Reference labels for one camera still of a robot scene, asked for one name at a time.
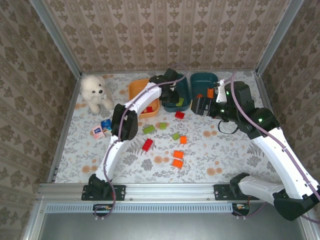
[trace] orange block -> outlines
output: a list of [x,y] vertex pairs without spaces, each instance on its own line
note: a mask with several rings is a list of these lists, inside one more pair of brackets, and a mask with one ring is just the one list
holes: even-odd
[[174,159],[172,162],[172,166],[181,169],[183,166],[184,162],[178,159]]
[[186,144],[187,143],[187,136],[181,136],[180,137],[180,144]]
[[174,158],[183,159],[184,158],[184,152],[183,151],[174,151],[173,153]]
[[214,98],[214,89],[208,88],[206,95],[208,98],[213,99]]

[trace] wall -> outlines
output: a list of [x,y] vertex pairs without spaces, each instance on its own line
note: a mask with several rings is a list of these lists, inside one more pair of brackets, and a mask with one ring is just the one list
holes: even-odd
[[275,116],[320,180],[320,2],[305,0],[262,75]]
[[44,0],[83,72],[253,69],[289,0]]
[[75,78],[27,0],[0,1],[0,239],[26,226]]

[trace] purple cable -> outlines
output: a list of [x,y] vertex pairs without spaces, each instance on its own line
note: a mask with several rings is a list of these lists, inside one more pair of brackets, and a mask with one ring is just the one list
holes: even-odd
[[264,202],[264,204],[261,205],[261,207],[259,207],[259,209],[247,216],[243,216],[240,212],[236,211],[236,210],[233,210],[234,213],[238,214],[239,216],[238,217],[243,217],[243,218],[250,218],[250,217],[253,217],[255,216],[257,213],[259,213],[265,206],[267,205],[267,202]]
[[[142,94],[140,94],[140,95],[124,110],[124,112],[123,112],[123,114],[122,114],[122,116],[121,116],[120,125],[119,125],[119,133],[118,133],[118,138],[119,138],[119,139],[121,139],[120,137],[121,137],[122,125],[123,125],[123,122],[124,122],[126,113],[127,113],[127,111],[129,110],[129,108],[132,107],[133,104],[135,104],[135,103],[136,103],[145,93],[147,93],[149,90],[151,90],[151,89],[153,89],[153,88],[155,88],[155,87],[158,87],[158,86],[165,85],[165,84],[178,83],[178,82],[182,81],[182,79],[184,79],[184,78],[186,77],[187,67],[186,67],[184,64],[178,63],[178,64],[175,64],[175,65],[171,66],[171,68],[176,67],[176,66],[182,66],[182,67],[184,67],[185,74],[184,74],[181,78],[179,78],[179,79],[177,79],[177,80],[174,80],[174,81],[167,81],[167,82],[159,83],[159,84],[156,84],[156,85],[153,85],[153,86],[149,87],[149,88],[148,88],[147,90],[145,90]],[[110,211],[104,216],[105,218],[108,217],[108,216],[111,214],[111,212],[114,210],[115,205],[116,205],[116,198],[117,198],[115,187],[114,187],[114,185],[111,183],[110,179],[109,179],[108,176],[107,176],[107,172],[106,172],[105,166],[106,166],[106,163],[107,163],[107,159],[108,159],[108,155],[109,155],[110,150],[111,150],[111,149],[115,146],[115,144],[118,143],[118,142],[120,142],[120,140],[114,141],[114,143],[108,148],[108,150],[107,150],[107,152],[106,152],[106,154],[105,154],[105,158],[104,158],[104,160],[103,160],[103,166],[104,166],[104,168],[103,168],[103,174],[104,174],[105,179],[107,180],[107,182],[108,182],[109,185],[111,186],[112,193],[113,193],[113,203],[112,203],[112,207],[111,207]],[[98,209],[98,208],[99,208],[99,206],[97,206],[97,208],[94,210],[94,215],[95,215],[96,217],[97,217],[96,212],[97,212],[97,209]]]
[[275,136],[273,136],[272,134],[270,134],[269,132],[267,132],[266,130],[264,130],[262,127],[258,126],[254,121],[252,121],[250,119],[250,117],[247,116],[247,114],[242,110],[241,106],[238,103],[238,100],[236,98],[235,95],[235,87],[234,87],[234,78],[236,76],[237,71],[234,71],[230,81],[231,81],[231,94],[232,94],[232,98],[233,101],[236,105],[236,107],[238,108],[239,112],[243,115],[243,117],[249,122],[251,123],[255,128],[257,128],[258,130],[260,130],[262,133],[264,133],[265,135],[269,136],[271,139],[273,139],[277,144],[280,145],[280,147],[282,148],[282,150],[289,156],[290,160],[292,161],[292,163],[294,164],[294,166],[296,167],[296,169],[299,171],[299,173],[301,174],[303,180],[306,182],[306,184],[309,186],[309,188],[312,190],[312,192],[314,193],[314,195],[318,198],[318,200],[320,201],[320,195],[319,193],[316,191],[316,189],[314,188],[314,186],[312,186],[312,184],[310,183],[309,179],[307,178],[307,176],[305,175],[305,173],[302,171],[302,169],[299,167],[299,165],[297,164],[296,160],[294,159],[294,157],[291,155],[291,153],[289,152],[289,150],[286,148],[286,146],[280,141],[278,140]]
[[312,218],[310,218],[308,216],[302,215],[301,217],[306,219],[306,220],[308,220],[308,221],[310,221],[310,222],[312,222],[312,223],[314,223],[314,224],[320,224],[320,221],[314,220],[314,219],[312,219]]

